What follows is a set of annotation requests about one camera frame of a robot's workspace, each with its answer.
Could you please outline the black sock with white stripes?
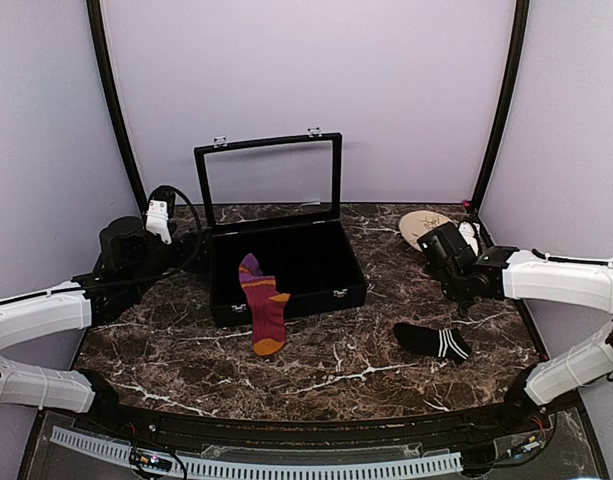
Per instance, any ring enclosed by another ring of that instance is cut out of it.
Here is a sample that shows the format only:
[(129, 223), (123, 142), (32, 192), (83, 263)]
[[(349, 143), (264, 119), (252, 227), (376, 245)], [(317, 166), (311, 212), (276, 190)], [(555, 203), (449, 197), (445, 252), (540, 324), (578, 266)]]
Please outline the black sock with white stripes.
[(432, 329), (400, 322), (393, 331), (398, 344), (415, 355), (449, 359), (461, 365), (472, 353), (457, 328)]

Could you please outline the black storage box with lid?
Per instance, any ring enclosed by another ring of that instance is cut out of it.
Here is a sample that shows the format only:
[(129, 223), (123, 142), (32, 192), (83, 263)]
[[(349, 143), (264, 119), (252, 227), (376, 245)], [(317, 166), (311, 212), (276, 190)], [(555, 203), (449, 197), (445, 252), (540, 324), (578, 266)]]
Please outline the black storage box with lid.
[[(207, 172), (211, 154), (288, 145), (332, 147), (331, 206), (327, 211), (287, 217), (220, 224), (215, 217)], [(361, 307), (367, 281), (340, 219), (343, 136), (316, 131), (302, 135), (198, 146), (194, 157), (204, 211), (210, 231), (207, 256), (210, 267), (209, 305), (218, 327), (252, 322), (252, 311), (239, 283), (237, 269), (248, 253), (262, 271), (275, 276), (279, 290), (291, 298), (288, 319)]]

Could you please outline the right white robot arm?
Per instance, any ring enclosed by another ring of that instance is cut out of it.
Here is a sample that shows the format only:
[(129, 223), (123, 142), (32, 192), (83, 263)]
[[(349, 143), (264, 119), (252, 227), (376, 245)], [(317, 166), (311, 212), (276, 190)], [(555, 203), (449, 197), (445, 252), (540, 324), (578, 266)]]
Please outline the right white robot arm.
[[(466, 309), (477, 298), (543, 300), (613, 316), (613, 259), (566, 258), (536, 249), (493, 246), (479, 254), (451, 222), (417, 240), (444, 294)], [(566, 353), (521, 373), (496, 413), (507, 434), (520, 432), (535, 406), (613, 373), (613, 319)]]

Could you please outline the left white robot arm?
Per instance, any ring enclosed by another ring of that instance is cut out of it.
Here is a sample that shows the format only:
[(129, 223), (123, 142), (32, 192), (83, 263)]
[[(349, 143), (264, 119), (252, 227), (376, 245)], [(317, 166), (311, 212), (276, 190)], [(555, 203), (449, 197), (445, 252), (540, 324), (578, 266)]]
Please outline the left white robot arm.
[(45, 291), (0, 300), (0, 405), (87, 413), (106, 436), (126, 429), (119, 396), (101, 374), (24, 364), (1, 353), (55, 333), (109, 324), (138, 304), (173, 267), (175, 197), (172, 187), (161, 186), (143, 216), (124, 216), (105, 227), (92, 272)]

